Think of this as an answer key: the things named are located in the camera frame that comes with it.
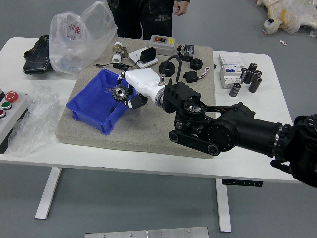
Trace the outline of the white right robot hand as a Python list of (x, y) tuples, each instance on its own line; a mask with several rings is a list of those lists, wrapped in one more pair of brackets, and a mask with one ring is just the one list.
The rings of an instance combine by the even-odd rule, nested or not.
[(125, 79), (139, 94), (125, 102), (128, 108), (139, 108), (150, 98), (153, 103), (162, 108), (165, 82), (152, 69), (135, 69), (122, 73), (118, 79)]

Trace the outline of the person's left hand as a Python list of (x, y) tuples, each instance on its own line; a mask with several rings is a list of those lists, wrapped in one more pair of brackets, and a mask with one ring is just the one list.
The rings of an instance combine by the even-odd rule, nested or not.
[(175, 0), (174, 1), (174, 15), (182, 16), (187, 12), (189, 0)]

